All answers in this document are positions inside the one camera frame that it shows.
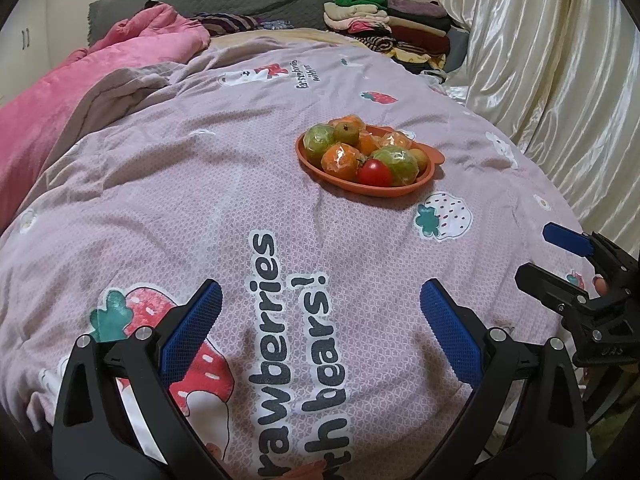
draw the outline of oval plate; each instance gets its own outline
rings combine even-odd
[[[367,124],[366,130],[369,133],[376,134],[384,134],[386,132],[392,132],[393,130],[388,126],[380,127],[380,126],[370,126]],[[301,134],[296,139],[296,155],[298,156],[300,163],[304,166],[304,168],[311,173],[311,175],[315,175],[322,180],[330,182],[334,184],[334,186],[341,187],[347,191],[351,191],[353,193],[358,193],[360,195],[368,195],[368,196],[381,196],[381,197],[394,197],[394,196],[402,196],[416,189],[424,186],[428,181],[433,178],[433,173],[435,172],[436,166],[444,163],[444,155],[440,153],[435,148],[428,146],[426,144],[422,144],[420,142],[413,141],[412,148],[418,148],[422,150],[424,154],[429,159],[429,163],[427,165],[426,170],[422,172],[422,174],[416,179],[413,184],[409,184],[408,186],[398,186],[398,187],[376,187],[376,186],[365,186],[364,184],[358,184],[356,182],[349,182],[348,180],[343,180],[341,178],[337,178],[335,176],[331,176],[326,174],[324,171],[319,170],[308,160],[306,160],[305,149],[302,144],[302,139],[305,134]]]

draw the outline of screw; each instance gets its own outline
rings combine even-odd
[[[549,344],[551,345],[551,348],[553,348],[554,350],[562,350],[564,348],[564,343],[560,341],[557,337],[552,337],[549,340]]]
[[[136,330],[136,339],[140,339],[140,341],[144,341],[145,339],[149,339],[151,337],[151,333],[153,329],[150,326],[141,326]]]
[[[507,339],[507,334],[501,328],[492,328],[491,330],[489,330],[489,337],[494,341],[500,342]]]
[[[78,345],[78,348],[84,348],[90,342],[91,342],[91,336],[87,334],[81,335],[78,339],[76,339],[76,344]]]

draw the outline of pink clothing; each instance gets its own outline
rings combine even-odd
[[[47,155],[84,94],[118,68],[187,62],[209,45],[198,22],[162,4],[113,25],[90,48],[73,51],[58,67],[0,108],[0,233],[36,181]]]
[[[375,30],[370,23],[363,22],[362,20],[356,20],[349,25],[347,32],[349,34],[355,34],[356,32],[363,32],[364,30]]]
[[[389,21],[388,16],[381,17],[381,16],[374,16],[373,14],[370,14],[369,16],[357,16],[354,18],[347,18],[346,20],[332,20],[331,18],[329,18],[329,16],[325,12],[323,17],[324,17],[324,22],[329,26],[329,28],[332,28],[333,30],[348,30],[348,28],[351,26],[351,23],[353,22],[387,23]]]

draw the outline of red tomato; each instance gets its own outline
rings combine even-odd
[[[391,187],[393,176],[382,162],[370,158],[358,171],[358,182],[365,186]]]

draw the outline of satin curtain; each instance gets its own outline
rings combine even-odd
[[[640,32],[620,0],[440,0],[470,30],[450,96],[498,126],[585,231],[640,246]]]

